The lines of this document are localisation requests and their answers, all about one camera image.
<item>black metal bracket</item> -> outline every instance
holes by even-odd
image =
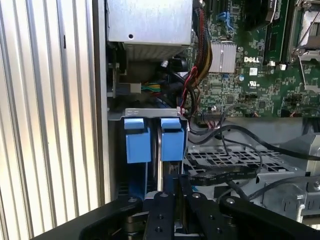
[[[121,197],[36,236],[33,240],[106,239],[121,228],[126,217],[141,210],[142,201],[139,198]]]

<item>silver side panel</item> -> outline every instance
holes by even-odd
[[[92,15],[90,0],[0,0],[0,239],[101,202]]]

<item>red cable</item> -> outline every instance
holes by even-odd
[[[197,69],[196,66],[194,66],[194,67],[191,69],[189,76],[188,76],[187,79],[184,81],[183,92],[182,92],[182,96],[181,96],[181,97],[182,97],[182,102],[181,102],[181,104],[180,104],[180,108],[183,106],[184,101],[185,101],[185,94],[186,94],[186,91],[187,91],[186,85],[187,85],[187,83],[193,78],[194,72],[195,72],[195,75],[197,75],[198,69]]]

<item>wire bundle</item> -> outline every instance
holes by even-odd
[[[196,88],[208,75],[212,64],[213,54],[211,40],[208,29],[208,20],[202,7],[193,10],[193,29],[198,38],[198,52],[194,66],[197,67],[197,75],[192,81],[192,86]]]
[[[155,93],[160,93],[161,92],[161,86],[160,84],[156,82],[151,82],[147,83],[145,85],[141,86],[142,91],[150,91],[150,92],[155,92]]]
[[[205,11],[199,4],[198,0],[195,0],[193,2],[193,29],[195,31],[195,35],[198,38],[199,44],[195,64],[185,80],[181,96],[182,100],[180,104],[180,107],[183,108],[187,100],[187,83],[191,84],[193,89],[197,89],[197,95],[195,102],[191,103],[195,105],[195,109],[191,111],[190,117],[194,115],[198,109],[201,95],[199,84],[208,75],[213,59],[210,34],[208,30],[208,21]]]

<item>chip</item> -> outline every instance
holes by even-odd
[[[226,97],[226,104],[233,104],[234,103],[234,96],[227,96]]]
[[[266,102],[265,101],[260,101],[259,102],[259,108],[264,109],[266,107]]]

